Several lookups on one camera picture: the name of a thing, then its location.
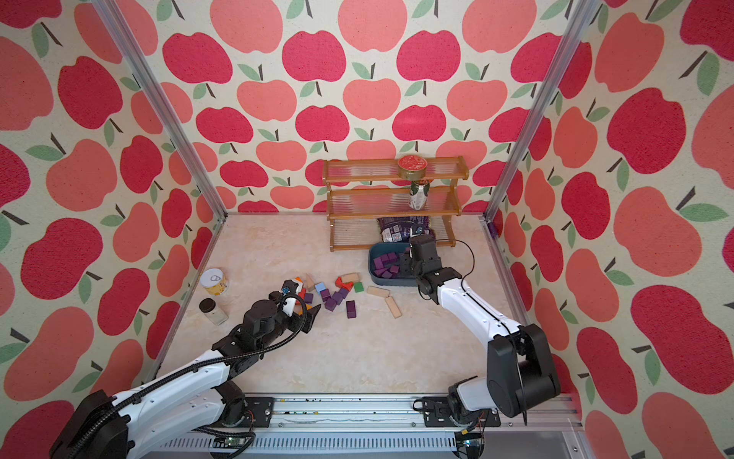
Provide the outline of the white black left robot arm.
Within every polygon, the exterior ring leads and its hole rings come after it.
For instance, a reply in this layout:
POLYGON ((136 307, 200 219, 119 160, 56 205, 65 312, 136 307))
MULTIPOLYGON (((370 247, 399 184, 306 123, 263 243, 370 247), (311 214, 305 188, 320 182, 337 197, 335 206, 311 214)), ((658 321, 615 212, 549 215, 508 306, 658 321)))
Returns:
POLYGON ((50 457, 141 458, 196 428, 238 425, 250 409, 234 379, 310 332, 318 312, 308 306, 301 282, 285 280, 191 363, 130 390, 108 395, 100 389, 85 397, 51 446, 50 457))

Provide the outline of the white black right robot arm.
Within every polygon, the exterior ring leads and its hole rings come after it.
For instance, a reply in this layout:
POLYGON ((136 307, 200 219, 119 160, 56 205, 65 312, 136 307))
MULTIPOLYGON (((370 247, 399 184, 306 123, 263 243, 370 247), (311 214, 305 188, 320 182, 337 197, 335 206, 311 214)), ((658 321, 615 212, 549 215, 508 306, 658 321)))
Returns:
POLYGON ((529 409, 560 395, 560 378, 541 327, 510 319, 476 295, 464 275, 443 265, 434 237, 414 236, 409 247, 406 267, 422 298, 453 314, 486 352, 486 376, 457 382, 448 390, 454 424, 473 426, 493 409, 506 417, 525 417, 529 409))

